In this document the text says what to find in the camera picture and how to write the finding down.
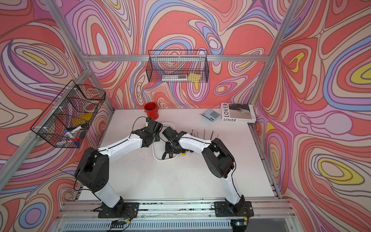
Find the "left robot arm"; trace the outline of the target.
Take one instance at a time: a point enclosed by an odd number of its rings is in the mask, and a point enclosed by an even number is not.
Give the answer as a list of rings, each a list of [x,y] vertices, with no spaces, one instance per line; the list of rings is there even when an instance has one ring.
[[[77,166],[74,177],[87,187],[103,204],[116,207],[121,197],[109,183],[109,169],[115,161],[133,151],[152,145],[163,124],[146,118],[146,126],[132,130],[129,136],[102,148],[87,148]]]

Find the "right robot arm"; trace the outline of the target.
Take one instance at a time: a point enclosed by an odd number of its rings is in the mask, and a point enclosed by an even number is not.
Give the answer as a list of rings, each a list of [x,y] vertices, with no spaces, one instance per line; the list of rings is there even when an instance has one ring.
[[[236,211],[243,203],[243,197],[233,180],[235,159],[224,143],[219,138],[202,140],[185,131],[177,132],[171,127],[167,127],[162,134],[167,139],[168,154],[193,151],[203,156],[209,171],[221,180],[228,207],[231,211]]]

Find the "white plastic storage box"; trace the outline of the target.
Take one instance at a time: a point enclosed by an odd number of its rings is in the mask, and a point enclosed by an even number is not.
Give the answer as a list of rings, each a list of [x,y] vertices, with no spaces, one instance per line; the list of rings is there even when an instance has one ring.
[[[175,130],[175,126],[173,124],[168,123],[168,122],[163,123],[163,128],[162,128],[161,132],[159,133],[159,141],[154,142],[151,145],[153,157],[154,157],[154,159],[156,161],[170,161],[170,160],[173,160],[173,159],[175,159],[175,158],[177,158],[179,156],[179,154],[173,154],[173,157],[170,158],[169,157],[169,154],[166,154],[166,156],[164,157],[164,159],[162,159],[163,154],[165,152],[166,142],[168,141],[168,139],[166,139],[164,137],[164,135],[162,134],[162,132],[166,128],[168,128],[168,127],[170,127],[173,130]]]

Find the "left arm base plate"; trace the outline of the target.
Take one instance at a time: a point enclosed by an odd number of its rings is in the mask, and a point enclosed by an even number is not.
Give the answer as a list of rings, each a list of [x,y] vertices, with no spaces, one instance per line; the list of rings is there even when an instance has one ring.
[[[102,203],[98,218],[136,218],[139,211],[139,203],[119,202],[113,208]]]

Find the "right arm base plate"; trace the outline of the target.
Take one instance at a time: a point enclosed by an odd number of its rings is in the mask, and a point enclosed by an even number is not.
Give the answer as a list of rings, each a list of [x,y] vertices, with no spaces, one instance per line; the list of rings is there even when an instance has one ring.
[[[253,217],[254,210],[250,201],[243,203],[238,203],[232,205],[227,201],[224,202],[214,202],[211,205],[211,209],[214,210],[216,217]]]

